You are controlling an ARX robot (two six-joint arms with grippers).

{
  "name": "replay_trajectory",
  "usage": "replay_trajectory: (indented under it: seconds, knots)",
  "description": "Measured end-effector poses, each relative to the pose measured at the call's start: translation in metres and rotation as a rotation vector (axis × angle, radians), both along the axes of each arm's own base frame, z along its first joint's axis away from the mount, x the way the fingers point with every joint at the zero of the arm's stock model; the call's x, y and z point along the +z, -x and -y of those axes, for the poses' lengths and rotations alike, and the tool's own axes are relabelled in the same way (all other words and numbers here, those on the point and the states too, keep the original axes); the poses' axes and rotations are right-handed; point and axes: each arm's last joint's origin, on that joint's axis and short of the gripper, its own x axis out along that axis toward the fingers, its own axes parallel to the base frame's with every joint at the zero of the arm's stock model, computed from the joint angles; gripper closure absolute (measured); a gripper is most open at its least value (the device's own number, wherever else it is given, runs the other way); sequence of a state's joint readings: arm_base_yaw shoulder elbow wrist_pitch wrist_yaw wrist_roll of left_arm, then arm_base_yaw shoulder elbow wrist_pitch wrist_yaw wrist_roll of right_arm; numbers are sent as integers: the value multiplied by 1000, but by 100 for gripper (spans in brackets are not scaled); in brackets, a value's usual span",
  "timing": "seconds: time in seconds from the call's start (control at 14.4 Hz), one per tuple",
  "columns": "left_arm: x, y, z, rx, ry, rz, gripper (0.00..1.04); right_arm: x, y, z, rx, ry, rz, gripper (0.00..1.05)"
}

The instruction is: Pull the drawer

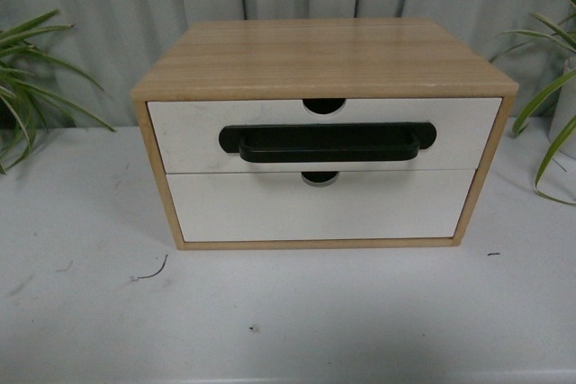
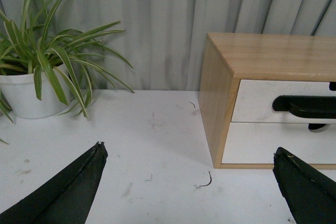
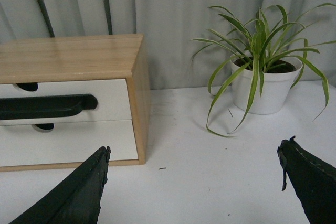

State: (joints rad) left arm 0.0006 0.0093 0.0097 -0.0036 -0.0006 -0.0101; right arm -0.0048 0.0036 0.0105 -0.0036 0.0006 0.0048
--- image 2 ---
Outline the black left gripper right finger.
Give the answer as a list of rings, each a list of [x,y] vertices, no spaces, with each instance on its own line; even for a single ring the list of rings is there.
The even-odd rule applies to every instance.
[[[282,147],[272,171],[296,223],[335,223],[335,181]]]

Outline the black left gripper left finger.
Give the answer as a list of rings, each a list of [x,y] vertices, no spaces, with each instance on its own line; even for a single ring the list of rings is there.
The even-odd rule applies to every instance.
[[[108,152],[96,143],[49,181],[1,213],[1,223],[85,223]]]

